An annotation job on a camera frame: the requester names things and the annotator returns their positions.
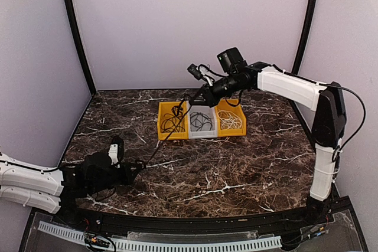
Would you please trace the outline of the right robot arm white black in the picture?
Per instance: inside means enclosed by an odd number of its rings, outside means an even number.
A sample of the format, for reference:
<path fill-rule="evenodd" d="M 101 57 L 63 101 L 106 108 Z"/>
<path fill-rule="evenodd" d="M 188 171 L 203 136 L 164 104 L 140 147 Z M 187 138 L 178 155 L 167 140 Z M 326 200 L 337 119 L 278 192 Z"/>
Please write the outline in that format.
<path fill-rule="evenodd" d="M 187 70 L 197 80 L 205 83 L 189 100 L 191 105 L 215 107 L 221 99 L 243 91 L 267 91 L 315 113 L 311 128 L 315 143 L 315 167 L 309 195 L 325 201 L 338 173 L 340 153 L 347 144 L 343 140 L 347 123 L 343 93 L 345 87 L 336 82 L 322 83 L 280 69 L 274 64 L 256 62 L 248 64 L 236 47 L 217 56 L 224 71 L 218 80 L 209 67 L 191 64 Z"/>

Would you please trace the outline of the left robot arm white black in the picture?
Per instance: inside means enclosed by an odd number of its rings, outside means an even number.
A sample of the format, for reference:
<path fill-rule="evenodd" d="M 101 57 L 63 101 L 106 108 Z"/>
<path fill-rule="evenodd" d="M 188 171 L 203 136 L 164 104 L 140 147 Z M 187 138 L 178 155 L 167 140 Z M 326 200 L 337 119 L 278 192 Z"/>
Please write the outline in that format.
<path fill-rule="evenodd" d="M 108 153 L 96 152 L 77 164 L 58 168 L 21 162 L 1 154 L 1 198 L 23 206 L 35 207 L 60 216 L 71 226 L 83 222 L 83 212 L 73 204 L 117 185 L 133 183 L 145 163 L 122 163 L 117 144 Z"/>

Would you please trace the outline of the white translucent bin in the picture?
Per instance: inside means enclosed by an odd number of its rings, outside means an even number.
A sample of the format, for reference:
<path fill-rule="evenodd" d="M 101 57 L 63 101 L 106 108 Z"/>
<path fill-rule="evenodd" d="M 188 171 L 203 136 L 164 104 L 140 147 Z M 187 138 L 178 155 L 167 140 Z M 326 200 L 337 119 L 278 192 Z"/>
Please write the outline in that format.
<path fill-rule="evenodd" d="M 190 106 L 188 102 L 187 106 L 188 138 L 216 138 L 218 130 L 215 110 L 207 106 Z"/>

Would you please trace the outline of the yellow bin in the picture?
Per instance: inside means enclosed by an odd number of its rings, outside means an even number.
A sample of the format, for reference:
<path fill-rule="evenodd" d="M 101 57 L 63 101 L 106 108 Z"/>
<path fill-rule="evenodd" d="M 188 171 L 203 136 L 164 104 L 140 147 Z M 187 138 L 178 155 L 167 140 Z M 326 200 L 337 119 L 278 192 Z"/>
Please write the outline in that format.
<path fill-rule="evenodd" d="M 157 120 L 158 139 L 188 139 L 186 102 L 160 102 Z"/>
<path fill-rule="evenodd" d="M 217 119 L 218 137 L 245 136 L 246 135 L 246 117 L 241 105 L 231 106 L 229 103 L 236 105 L 238 99 L 220 100 L 219 104 L 214 107 Z"/>

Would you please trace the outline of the left black frame post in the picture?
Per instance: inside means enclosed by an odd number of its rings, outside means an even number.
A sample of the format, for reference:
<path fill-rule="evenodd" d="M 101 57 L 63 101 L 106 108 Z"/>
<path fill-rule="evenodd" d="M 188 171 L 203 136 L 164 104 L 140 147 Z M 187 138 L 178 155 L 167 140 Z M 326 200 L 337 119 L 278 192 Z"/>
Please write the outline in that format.
<path fill-rule="evenodd" d="M 79 62 L 82 68 L 82 72 L 86 80 L 86 84 L 88 86 L 89 92 L 91 96 L 94 96 L 97 93 L 97 90 L 96 90 L 95 83 L 94 83 L 92 74 L 90 72 L 89 64 L 87 62 L 87 58 L 85 55 L 84 46 L 83 46 L 82 39 L 80 36 L 79 26 L 77 23 L 76 14 L 74 10 L 73 0 L 64 0 L 64 4 L 66 7 L 67 18 L 69 21 L 71 34 L 73 37 L 77 56 L 79 58 Z"/>

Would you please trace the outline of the yellow bin front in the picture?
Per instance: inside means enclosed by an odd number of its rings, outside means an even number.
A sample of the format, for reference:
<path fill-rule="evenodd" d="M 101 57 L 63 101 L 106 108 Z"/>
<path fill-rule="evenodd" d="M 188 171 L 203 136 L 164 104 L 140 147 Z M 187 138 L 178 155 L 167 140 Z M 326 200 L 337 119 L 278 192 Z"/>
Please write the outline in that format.
<path fill-rule="evenodd" d="M 238 99 L 220 100 L 219 104 L 214 107 L 217 119 L 218 137 L 245 136 L 246 135 L 246 117 L 241 105 L 231 106 L 229 103 L 236 105 Z"/>

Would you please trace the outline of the black front rail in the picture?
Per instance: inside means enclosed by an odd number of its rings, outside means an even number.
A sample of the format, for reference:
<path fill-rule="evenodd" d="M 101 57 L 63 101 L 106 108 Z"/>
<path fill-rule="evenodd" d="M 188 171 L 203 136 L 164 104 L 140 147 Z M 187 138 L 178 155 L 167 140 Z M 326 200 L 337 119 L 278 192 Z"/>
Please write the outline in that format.
<path fill-rule="evenodd" d="M 262 234 L 291 234 L 302 228 L 331 222 L 327 212 L 311 220 L 306 207 L 281 212 L 216 218 L 158 218 L 121 215 L 82 208 L 63 208 L 53 218 L 73 228 L 128 235 L 136 233 L 217 234 L 257 231 Z"/>

